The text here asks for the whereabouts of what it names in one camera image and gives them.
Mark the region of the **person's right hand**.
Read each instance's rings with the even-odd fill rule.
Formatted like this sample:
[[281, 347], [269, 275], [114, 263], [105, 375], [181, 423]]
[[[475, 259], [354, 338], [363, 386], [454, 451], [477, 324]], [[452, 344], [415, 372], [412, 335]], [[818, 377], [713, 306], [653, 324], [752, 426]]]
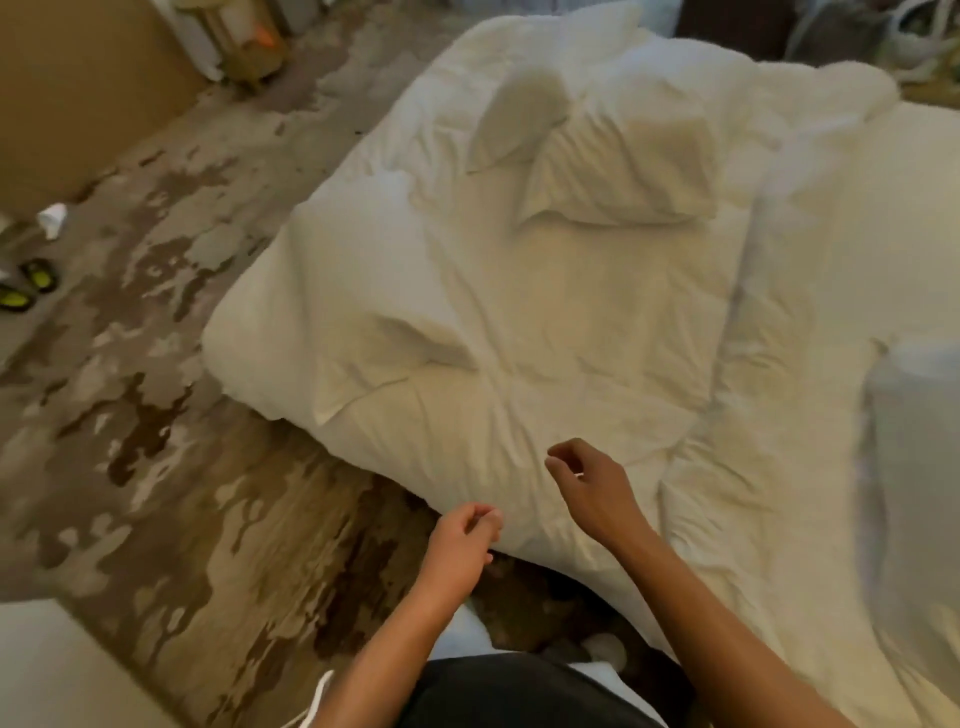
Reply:
[[656, 533], [638, 504], [626, 470], [610, 455], [605, 467], [544, 465], [582, 531], [611, 553]]

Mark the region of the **person's left hand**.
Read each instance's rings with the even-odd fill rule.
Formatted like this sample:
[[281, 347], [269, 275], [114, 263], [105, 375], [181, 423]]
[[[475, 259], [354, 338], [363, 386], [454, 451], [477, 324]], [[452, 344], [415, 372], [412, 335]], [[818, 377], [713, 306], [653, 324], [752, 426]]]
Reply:
[[488, 551], [459, 550], [450, 542], [446, 513], [430, 535], [412, 592], [432, 604], [451, 608], [461, 604], [474, 591], [486, 566], [493, 562], [494, 545]]

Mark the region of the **person's right forearm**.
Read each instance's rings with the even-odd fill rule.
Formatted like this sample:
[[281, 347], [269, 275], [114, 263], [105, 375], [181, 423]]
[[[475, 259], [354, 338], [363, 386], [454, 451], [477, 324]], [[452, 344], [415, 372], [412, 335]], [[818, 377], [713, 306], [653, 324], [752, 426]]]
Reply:
[[639, 590], [715, 728], [857, 728], [644, 521], [596, 539]]

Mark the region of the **person's left forearm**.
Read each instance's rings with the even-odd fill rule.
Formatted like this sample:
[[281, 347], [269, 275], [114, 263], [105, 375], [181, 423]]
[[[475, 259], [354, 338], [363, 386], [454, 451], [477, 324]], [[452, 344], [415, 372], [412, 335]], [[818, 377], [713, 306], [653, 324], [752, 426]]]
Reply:
[[417, 581], [350, 665], [327, 681], [304, 728], [394, 728], [431, 651], [471, 592]]

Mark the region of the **white duvet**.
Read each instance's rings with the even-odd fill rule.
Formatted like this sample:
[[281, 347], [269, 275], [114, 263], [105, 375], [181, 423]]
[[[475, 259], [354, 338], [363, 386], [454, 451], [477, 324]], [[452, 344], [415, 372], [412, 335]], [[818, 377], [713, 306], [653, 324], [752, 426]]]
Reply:
[[[960, 661], [879, 622], [886, 516], [867, 381], [894, 346], [776, 363], [724, 344], [762, 186], [821, 67], [628, 34], [629, 3], [500, 16], [457, 38], [292, 212], [201, 336], [226, 394], [438, 512], [500, 509], [499, 552], [580, 582], [676, 656], [624, 568], [544, 466], [581, 438], [625, 468], [654, 531], [860, 728], [960, 728]], [[679, 224], [518, 222], [534, 157], [471, 174], [474, 130], [517, 65], [561, 67], [568, 120], [598, 94], [699, 100], [717, 214]], [[477, 361], [427, 365], [324, 424], [311, 326], [361, 311], [455, 316]]]

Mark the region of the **flat white pillowcase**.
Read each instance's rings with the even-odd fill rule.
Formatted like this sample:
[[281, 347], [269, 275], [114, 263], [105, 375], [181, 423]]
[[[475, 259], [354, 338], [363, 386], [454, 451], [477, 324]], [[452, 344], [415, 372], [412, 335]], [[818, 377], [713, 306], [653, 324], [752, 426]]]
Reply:
[[427, 365], [474, 370], [478, 364], [449, 312], [361, 311], [311, 325], [310, 412], [323, 425], [374, 390], [409, 379]]

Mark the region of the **person's dark shorts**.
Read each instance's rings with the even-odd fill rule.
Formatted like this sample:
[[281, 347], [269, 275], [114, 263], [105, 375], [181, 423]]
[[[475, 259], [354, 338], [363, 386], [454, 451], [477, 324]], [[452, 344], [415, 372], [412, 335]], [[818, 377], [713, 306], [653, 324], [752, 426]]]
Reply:
[[504, 652], [428, 661], [393, 728], [664, 728], [570, 665]]

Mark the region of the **person's white sock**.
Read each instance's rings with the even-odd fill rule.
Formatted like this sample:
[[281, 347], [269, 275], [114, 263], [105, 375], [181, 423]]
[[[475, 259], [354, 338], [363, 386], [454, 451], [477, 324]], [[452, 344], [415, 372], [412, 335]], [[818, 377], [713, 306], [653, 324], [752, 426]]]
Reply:
[[628, 653], [623, 642], [612, 633], [596, 633], [581, 641], [581, 648], [592, 662], [606, 663], [617, 674], [628, 665]]

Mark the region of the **large white pillow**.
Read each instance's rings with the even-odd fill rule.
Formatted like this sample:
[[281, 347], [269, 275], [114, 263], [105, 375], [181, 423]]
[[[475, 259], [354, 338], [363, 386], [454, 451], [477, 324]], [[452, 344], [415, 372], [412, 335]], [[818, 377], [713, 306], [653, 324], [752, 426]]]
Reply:
[[721, 145], [696, 98], [588, 98], [541, 143], [517, 210], [594, 226], [655, 226], [718, 213]]

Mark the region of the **small white pillow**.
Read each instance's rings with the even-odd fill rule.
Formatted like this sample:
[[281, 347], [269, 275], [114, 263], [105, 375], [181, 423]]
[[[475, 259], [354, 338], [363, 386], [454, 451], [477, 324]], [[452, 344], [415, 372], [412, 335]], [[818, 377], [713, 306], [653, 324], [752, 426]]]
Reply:
[[546, 136], [568, 117], [572, 97], [562, 67], [547, 62], [513, 67], [474, 129], [466, 172], [531, 162]]

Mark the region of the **white folded cloth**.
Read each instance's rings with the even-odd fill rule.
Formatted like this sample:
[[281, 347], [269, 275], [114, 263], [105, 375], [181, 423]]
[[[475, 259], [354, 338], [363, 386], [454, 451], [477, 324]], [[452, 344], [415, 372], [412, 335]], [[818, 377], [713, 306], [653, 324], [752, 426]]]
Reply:
[[960, 343], [891, 347], [867, 399], [886, 538], [878, 621], [932, 661], [960, 661]]

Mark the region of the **white bed sheet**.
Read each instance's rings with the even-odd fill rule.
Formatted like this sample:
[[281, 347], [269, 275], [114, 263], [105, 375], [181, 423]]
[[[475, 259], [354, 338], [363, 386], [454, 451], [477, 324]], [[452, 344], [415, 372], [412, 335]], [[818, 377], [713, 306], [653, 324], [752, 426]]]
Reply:
[[859, 63], [816, 71], [764, 180], [724, 344], [775, 363], [960, 349], [960, 110]]

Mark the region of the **tan bag with orange tag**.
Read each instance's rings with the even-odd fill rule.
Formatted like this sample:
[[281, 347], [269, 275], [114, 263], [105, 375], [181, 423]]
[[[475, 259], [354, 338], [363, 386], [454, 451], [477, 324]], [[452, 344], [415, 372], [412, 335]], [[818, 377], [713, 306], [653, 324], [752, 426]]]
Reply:
[[268, 0], [172, 0], [179, 14], [198, 21], [220, 57], [223, 76], [251, 92], [286, 66], [290, 48]]

